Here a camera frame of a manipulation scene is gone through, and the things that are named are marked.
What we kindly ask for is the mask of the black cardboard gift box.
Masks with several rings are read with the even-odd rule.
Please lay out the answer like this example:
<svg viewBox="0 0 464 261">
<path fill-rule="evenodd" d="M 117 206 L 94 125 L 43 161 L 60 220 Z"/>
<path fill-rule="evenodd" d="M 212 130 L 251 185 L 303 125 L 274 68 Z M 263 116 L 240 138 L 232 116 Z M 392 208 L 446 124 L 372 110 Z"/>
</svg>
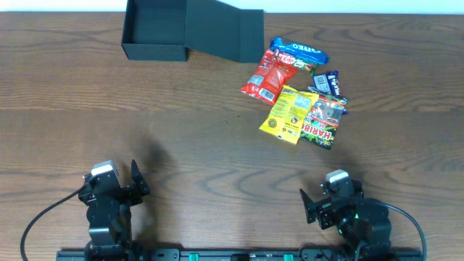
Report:
<svg viewBox="0 0 464 261">
<path fill-rule="evenodd" d="M 121 46 L 141 61 L 185 62 L 190 49 L 255 63 L 264 48 L 264 12 L 216 0 L 128 0 Z"/>
</svg>

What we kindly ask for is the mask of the Haribo gummy candy bag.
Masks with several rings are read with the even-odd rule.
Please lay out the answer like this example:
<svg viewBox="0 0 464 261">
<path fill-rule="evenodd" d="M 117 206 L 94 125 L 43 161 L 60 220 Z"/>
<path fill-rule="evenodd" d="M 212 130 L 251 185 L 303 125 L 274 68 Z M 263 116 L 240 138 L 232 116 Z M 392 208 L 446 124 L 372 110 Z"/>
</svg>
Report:
<svg viewBox="0 0 464 261">
<path fill-rule="evenodd" d="M 343 112 L 342 104 L 326 96 L 319 96 L 304 119 L 300 138 L 330 150 Z"/>
</svg>

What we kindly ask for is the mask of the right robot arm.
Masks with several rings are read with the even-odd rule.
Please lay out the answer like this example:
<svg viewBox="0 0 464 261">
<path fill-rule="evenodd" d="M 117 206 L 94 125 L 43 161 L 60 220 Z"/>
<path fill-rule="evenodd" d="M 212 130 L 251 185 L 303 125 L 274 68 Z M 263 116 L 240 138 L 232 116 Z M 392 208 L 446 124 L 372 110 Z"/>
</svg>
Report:
<svg viewBox="0 0 464 261">
<path fill-rule="evenodd" d="M 316 222 L 323 230 L 336 228 L 345 240 L 344 256 L 349 260 L 388 260 L 392 232 L 388 209 L 379 200 L 366 199 L 361 182 L 351 178 L 321 186 L 328 197 L 318 202 L 299 191 L 307 222 Z"/>
</svg>

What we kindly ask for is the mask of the blue Oreo cookie pack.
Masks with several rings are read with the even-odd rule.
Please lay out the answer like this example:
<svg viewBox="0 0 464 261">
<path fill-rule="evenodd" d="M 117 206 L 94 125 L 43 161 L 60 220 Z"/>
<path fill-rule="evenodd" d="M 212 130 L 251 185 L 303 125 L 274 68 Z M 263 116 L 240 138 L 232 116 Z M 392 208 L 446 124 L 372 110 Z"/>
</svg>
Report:
<svg viewBox="0 0 464 261">
<path fill-rule="evenodd" d="M 277 49 L 280 52 L 290 54 L 297 59 L 302 59 L 320 65 L 324 65 L 329 62 L 329 57 L 324 51 L 314 49 L 311 46 L 290 41 L 282 37 L 275 37 L 270 42 L 269 49 L 271 51 L 275 51 Z"/>
</svg>

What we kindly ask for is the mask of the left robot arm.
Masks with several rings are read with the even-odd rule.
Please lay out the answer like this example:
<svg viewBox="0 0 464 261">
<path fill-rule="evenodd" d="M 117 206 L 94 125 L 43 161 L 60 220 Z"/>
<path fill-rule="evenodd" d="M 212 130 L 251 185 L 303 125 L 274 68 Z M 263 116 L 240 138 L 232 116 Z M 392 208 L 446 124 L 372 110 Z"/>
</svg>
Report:
<svg viewBox="0 0 464 261">
<path fill-rule="evenodd" d="M 78 198 L 87 207 L 91 241 L 84 250 L 85 260 L 147 260 L 144 248 L 133 241 L 131 207 L 150 194 L 136 161 L 131 162 L 132 183 L 122 187 L 113 161 L 94 165 L 85 176 Z"/>
</svg>

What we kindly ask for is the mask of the red snack bag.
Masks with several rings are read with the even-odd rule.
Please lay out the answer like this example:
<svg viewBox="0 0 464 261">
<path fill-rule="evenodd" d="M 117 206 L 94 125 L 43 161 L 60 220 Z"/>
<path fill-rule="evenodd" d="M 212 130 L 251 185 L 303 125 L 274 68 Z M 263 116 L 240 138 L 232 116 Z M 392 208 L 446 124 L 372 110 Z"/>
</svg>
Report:
<svg viewBox="0 0 464 261">
<path fill-rule="evenodd" d="M 297 73 L 297 68 L 277 60 L 268 49 L 254 74 L 240 91 L 267 104 L 274 105 L 283 85 Z"/>
</svg>

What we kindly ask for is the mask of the yellow snack bag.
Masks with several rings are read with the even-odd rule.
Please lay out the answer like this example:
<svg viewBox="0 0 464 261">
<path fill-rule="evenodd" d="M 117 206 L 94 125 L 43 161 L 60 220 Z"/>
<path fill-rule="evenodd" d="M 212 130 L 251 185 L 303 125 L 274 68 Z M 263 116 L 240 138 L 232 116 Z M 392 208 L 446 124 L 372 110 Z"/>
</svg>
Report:
<svg viewBox="0 0 464 261">
<path fill-rule="evenodd" d="M 269 115 L 259 129 L 276 138 L 296 145 L 306 116 L 319 95 L 298 91 L 284 85 Z"/>
</svg>

